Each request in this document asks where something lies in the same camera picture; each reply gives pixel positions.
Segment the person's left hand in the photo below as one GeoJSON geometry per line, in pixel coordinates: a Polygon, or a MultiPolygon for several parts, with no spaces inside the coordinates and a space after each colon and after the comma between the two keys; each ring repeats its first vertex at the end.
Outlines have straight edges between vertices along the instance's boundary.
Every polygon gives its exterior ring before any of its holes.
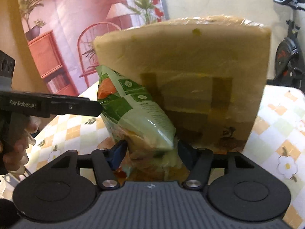
{"type": "Polygon", "coordinates": [[[13,140],[11,150],[7,150],[3,155],[2,160],[4,167],[8,172],[23,175],[25,173],[24,165],[29,161],[26,150],[30,143],[36,143],[32,134],[38,131],[41,119],[31,116],[26,126],[21,127],[21,133],[18,133],[16,139],[13,140]]]}

